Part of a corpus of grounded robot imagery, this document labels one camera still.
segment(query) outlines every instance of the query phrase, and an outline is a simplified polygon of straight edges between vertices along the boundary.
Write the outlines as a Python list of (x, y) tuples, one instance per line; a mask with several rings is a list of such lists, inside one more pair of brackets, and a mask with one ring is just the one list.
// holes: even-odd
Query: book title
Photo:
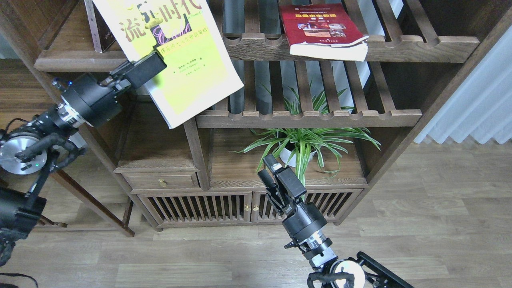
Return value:
[(295, 14), (295, 18), (336, 17), (336, 14)]
[[(136, 1), (126, 9), (137, 9), (142, 16), (142, 18), (126, 18), (125, 22), (119, 22), (120, 30), (125, 33), (128, 42), (150, 32), (157, 43), (154, 47), (156, 48), (192, 31), (188, 17), (197, 14), (198, 10), (201, 10), (201, 5), (196, 4), (194, 0), (182, 0), (180, 3), (169, 0), (169, 5), (155, 8), (147, 1)], [(167, 34), (170, 35), (167, 36), (160, 25), (171, 20), (181, 21), (181, 23), (173, 31), (167, 31)]]

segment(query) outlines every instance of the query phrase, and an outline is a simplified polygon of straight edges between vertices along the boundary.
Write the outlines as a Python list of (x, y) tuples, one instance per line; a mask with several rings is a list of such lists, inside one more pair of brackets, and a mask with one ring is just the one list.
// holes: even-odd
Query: wooden table leg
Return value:
[(56, 173), (50, 174), (52, 178), (57, 181), (64, 188), (69, 190), (71, 194), (73, 194), (76, 198), (82, 201), (87, 208), (94, 211), (98, 216), (100, 216), (103, 220), (107, 221), (119, 230), (126, 237), (134, 237), (135, 232), (131, 230), (127, 224), (123, 223), (123, 221), (119, 220), (107, 207), (101, 204), (93, 195), (91, 195), (87, 190), (85, 190), (80, 184), (78, 184), (71, 176), (69, 176), (64, 170), (59, 170)]

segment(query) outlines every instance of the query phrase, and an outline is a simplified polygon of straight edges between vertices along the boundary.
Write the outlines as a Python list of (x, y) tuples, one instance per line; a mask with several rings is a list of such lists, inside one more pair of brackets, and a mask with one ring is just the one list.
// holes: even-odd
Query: drawer knob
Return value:
[(158, 182), (160, 183), (160, 187), (162, 187), (162, 188), (167, 187), (167, 182), (165, 182), (164, 179), (158, 179)]

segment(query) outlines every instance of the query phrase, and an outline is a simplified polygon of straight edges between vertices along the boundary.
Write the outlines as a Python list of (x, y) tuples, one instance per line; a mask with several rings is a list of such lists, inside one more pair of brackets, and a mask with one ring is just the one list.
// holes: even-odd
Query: red book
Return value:
[(357, 29), (341, 4), (280, 6), (290, 54), (363, 61), (368, 36)]

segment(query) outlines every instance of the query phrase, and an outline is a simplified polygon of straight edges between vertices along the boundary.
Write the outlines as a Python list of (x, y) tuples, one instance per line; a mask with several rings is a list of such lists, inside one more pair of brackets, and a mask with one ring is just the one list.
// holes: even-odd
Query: potted plant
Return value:
[[(289, 87), (289, 89), (294, 93), (296, 100), (289, 101), (285, 99), (285, 107), (290, 114), (299, 114), (300, 107), (298, 106), (298, 93), (292, 87)], [(338, 96), (341, 96), (345, 90), (346, 89), (338, 91)], [(313, 95), (312, 102), (313, 109), (320, 111), (323, 114), (329, 113), (325, 91), (321, 91), (320, 94)], [(341, 107), (341, 109), (352, 110), (354, 108)], [(285, 163), (285, 166), (289, 165), (293, 158), (295, 158), (295, 174), (303, 185), (305, 185), (306, 182), (305, 172), (307, 165), (314, 154), (317, 155), (317, 163), (322, 171), (333, 174), (331, 177), (336, 176), (341, 169), (341, 152), (348, 153), (348, 151), (340, 144), (352, 143), (351, 140), (346, 138), (367, 140), (380, 149), (380, 143), (369, 135), (370, 131), (367, 128), (271, 128), (263, 130), (264, 131), (262, 133), (257, 133), (255, 130), (252, 130), (255, 135), (261, 136), (261, 138), (249, 144), (241, 151), (237, 151), (237, 153), (246, 153), (256, 147), (266, 146), (257, 168), (258, 171), (263, 166), (263, 158), (270, 152), (272, 152), (273, 156), (276, 158), (278, 156), (283, 156), (281, 157), (281, 160)], [(338, 163), (337, 170), (325, 171), (323, 169), (323, 153), (326, 152), (332, 153), (336, 157), (336, 161)], [(283, 159), (285, 154), (288, 154), (288, 159)]]

